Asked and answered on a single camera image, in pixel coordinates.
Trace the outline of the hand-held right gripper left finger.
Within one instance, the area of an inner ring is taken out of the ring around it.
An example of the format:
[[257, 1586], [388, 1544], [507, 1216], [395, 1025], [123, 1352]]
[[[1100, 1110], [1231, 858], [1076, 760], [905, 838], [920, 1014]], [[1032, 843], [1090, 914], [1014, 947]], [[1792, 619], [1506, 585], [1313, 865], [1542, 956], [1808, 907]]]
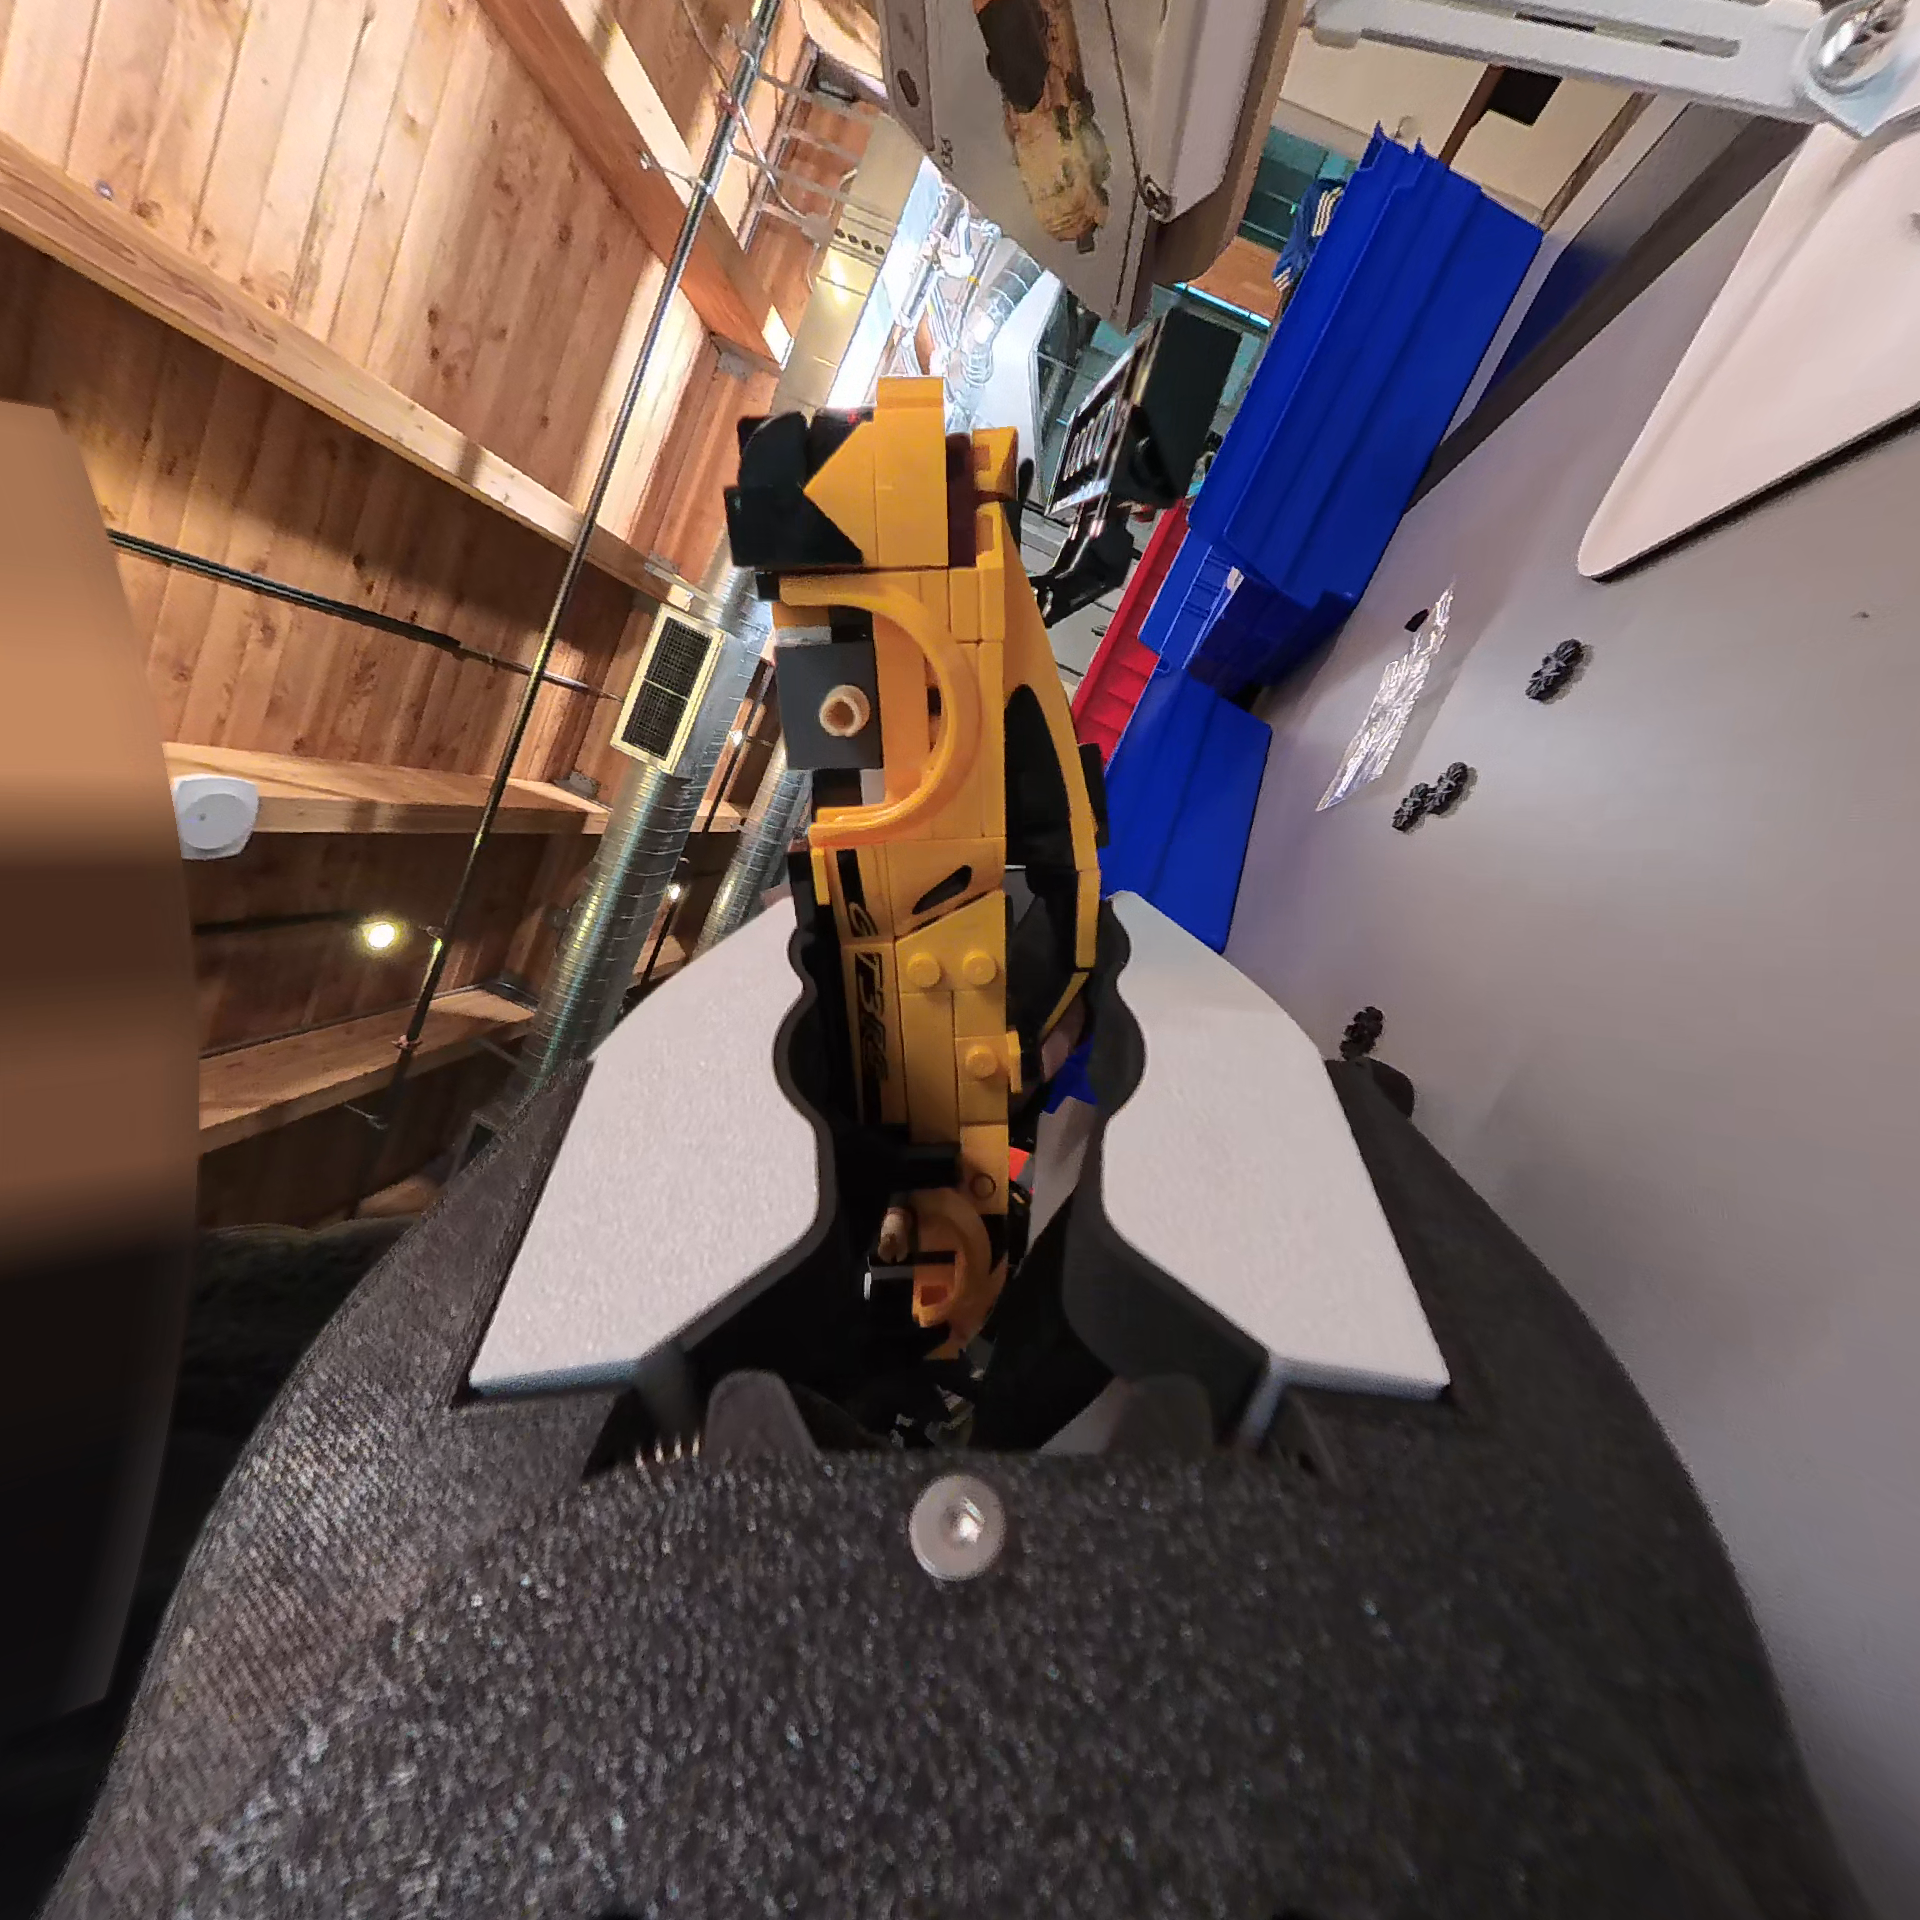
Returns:
[[824, 1214], [824, 1128], [777, 1044], [791, 905], [687, 962], [594, 1051], [472, 1363], [478, 1396], [625, 1385], [750, 1299]]

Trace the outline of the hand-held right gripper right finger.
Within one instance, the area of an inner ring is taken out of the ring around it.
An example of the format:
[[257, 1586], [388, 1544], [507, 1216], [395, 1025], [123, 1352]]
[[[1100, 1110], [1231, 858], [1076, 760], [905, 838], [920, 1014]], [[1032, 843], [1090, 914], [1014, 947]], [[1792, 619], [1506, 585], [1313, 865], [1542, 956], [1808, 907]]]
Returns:
[[1320, 1048], [1151, 901], [1113, 896], [1100, 930], [1073, 1333], [1115, 1379], [1196, 1384], [1238, 1449], [1297, 1388], [1441, 1401], [1450, 1364]]

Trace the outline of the yellow lego car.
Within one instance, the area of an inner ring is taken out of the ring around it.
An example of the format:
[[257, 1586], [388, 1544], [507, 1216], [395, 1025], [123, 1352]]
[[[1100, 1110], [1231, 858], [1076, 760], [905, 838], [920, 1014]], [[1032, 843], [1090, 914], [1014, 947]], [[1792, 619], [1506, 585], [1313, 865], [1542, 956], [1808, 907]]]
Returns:
[[866, 1282], [958, 1360], [1015, 1269], [1023, 1116], [1097, 966], [1104, 776], [1049, 629], [1128, 582], [1137, 510], [1084, 508], [1032, 580], [1020, 434], [950, 430], [935, 376], [737, 437], [731, 561], [772, 616], [784, 755], [812, 785], [795, 885], [878, 1182]]

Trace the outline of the clear plastic parts bag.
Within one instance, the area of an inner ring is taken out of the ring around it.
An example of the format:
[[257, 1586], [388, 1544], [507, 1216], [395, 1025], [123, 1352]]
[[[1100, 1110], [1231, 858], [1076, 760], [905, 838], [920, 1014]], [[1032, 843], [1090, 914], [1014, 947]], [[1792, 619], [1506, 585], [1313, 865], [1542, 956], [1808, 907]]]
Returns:
[[1450, 585], [1410, 629], [1409, 650], [1388, 661], [1376, 696], [1316, 803], [1316, 811], [1343, 804], [1355, 788], [1382, 780], [1388, 770], [1425, 696], [1434, 662], [1447, 642], [1455, 600], [1456, 588]]

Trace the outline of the black rim inserts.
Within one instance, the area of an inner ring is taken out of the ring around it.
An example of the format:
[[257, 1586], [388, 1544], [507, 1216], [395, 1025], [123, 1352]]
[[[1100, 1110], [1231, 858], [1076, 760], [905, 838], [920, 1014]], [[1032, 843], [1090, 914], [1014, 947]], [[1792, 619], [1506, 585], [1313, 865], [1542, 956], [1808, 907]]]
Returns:
[[[1526, 698], [1532, 704], [1554, 704], [1566, 688], [1577, 681], [1591, 648], [1585, 641], [1562, 641], [1528, 676]], [[1393, 813], [1393, 830], [1400, 834], [1415, 833], [1427, 820], [1447, 818], [1479, 780], [1479, 769], [1455, 760], [1432, 782], [1418, 782], [1409, 788]], [[1376, 1054], [1385, 1030], [1385, 1013], [1367, 1004], [1346, 1022], [1338, 1042], [1338, 1058], [1343, 1062], [1363, 1062]]]

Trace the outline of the lego instruction booklet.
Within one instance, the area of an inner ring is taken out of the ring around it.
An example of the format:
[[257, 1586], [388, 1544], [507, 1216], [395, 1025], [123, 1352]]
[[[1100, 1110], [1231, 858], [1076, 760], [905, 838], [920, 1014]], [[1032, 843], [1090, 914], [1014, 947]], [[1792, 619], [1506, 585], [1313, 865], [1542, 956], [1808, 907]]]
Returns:
[[1084, 309], [1135, 330], [1235, 241], [1305, 2], [878, 2], [894, 120]]

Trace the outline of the red plastic bin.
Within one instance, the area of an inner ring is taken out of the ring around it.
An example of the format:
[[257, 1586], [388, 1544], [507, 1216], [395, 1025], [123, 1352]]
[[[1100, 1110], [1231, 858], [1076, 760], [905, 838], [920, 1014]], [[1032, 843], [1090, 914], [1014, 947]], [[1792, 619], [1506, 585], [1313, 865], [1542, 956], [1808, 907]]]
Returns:
[[1121, 589], [1118, 611], [1073, 696], [1073, 730], [1084, 748], [1111, 761], [1146, 693], [1160, 657], [1143, 642], [1143, 624], [1179, 556], [1188, 504], [1167, 510]]

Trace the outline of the white ceiling sensor box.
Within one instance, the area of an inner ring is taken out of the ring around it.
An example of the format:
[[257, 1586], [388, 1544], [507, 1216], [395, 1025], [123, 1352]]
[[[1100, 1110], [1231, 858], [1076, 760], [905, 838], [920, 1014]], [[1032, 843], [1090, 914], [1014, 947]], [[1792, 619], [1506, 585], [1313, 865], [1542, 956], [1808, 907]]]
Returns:
[[172, 776], [177, 838], [184, 861], [239, 858], [260, 811], [255, 780], [240, 776]]

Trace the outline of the white metal book stand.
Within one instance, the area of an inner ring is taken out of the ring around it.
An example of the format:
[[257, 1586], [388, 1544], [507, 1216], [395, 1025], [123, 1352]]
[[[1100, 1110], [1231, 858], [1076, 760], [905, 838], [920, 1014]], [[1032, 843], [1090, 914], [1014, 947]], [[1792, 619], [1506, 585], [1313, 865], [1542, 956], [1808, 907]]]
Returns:
[[1304, 24], [1324, 43], [1383, 42], [1808, 125], [1600, 501], [1582, 577], [1619, 577], [1916, 416], [1916, 5], [1327, 2]]

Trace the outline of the silver ventilation duct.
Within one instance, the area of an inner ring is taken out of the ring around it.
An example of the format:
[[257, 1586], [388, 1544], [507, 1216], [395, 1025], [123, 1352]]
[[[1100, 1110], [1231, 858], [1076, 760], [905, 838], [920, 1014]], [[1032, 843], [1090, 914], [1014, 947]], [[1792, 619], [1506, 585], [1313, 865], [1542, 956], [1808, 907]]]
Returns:
[[609, 828], [527, 1030], [516, 1102], [587, 1060], [614, 1030], [762, 658], [770, 617], [755, 611], [750, 572], [713, 558], [705, 588], [711, 600], [696, 613], [665, 611], [723, 633], [705, 693], [690, 709], [689, 744], [672, 770], [626, 760]]

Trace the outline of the white duct vent grille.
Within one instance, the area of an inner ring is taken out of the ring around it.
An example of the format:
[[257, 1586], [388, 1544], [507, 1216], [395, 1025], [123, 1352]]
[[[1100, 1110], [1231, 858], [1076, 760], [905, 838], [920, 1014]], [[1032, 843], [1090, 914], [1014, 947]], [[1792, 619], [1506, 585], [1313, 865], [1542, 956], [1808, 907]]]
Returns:
[[611, 749], [659, 773], [687, 773], [690, 736], [727, 641], [710, 619], [662, 605], [618, 710]]

